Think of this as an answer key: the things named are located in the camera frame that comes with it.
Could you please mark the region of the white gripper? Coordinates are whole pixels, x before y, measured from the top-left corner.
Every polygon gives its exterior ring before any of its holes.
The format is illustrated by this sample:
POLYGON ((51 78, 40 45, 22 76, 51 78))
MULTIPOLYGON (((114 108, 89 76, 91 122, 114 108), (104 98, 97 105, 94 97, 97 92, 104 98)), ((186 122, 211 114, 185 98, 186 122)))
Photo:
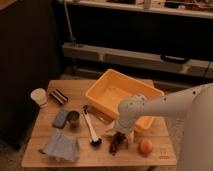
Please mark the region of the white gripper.
POLYGON ((134 143, 134 124, 137 121, 138 116, 133 114, 119 114, 118 117, 115 119, 114 128, 107 128, 105 130, 106 136, 113 136, 116 131, 122 134, 128 134, 126 136, 127 144, 134 143))

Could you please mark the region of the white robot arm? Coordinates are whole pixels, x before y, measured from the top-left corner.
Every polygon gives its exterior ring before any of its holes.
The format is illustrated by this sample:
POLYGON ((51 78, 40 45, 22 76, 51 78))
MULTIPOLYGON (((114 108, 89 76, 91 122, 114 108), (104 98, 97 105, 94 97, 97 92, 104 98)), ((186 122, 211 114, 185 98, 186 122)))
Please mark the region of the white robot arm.
POLYGON ((183 118, 177 171, 213 171, 213 83, 152 99, 134 94, 119 103, 114 130, 128 135, 142 116, 183 118))

